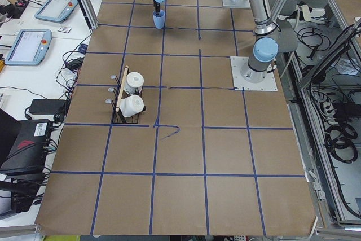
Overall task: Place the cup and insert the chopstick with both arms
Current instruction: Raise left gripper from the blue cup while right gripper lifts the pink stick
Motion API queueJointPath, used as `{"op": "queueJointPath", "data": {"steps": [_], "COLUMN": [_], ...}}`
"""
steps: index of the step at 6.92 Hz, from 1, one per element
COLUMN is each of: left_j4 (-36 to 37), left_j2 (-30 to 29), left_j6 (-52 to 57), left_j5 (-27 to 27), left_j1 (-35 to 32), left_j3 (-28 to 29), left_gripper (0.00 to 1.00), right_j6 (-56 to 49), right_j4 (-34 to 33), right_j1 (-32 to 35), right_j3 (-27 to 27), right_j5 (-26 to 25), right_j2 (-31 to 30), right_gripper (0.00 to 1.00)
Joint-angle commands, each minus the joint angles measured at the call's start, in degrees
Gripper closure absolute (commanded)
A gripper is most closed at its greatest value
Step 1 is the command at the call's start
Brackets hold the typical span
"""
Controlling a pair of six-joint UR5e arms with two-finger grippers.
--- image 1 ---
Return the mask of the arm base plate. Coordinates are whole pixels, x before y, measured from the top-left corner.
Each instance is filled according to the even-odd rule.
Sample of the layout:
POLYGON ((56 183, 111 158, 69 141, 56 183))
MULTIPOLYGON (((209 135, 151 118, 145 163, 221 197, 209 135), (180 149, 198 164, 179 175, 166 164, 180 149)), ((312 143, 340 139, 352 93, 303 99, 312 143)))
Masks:
POLYGON ((271 65, 266 71, 255 72, 248 66, 248 57, 231 56, 231 70, 234 89, 238 91, 277 91, 271 65))
POLYGON ((249 0, 222 0, 222 5, 224 8, 240 8, 250 10, 249 0))

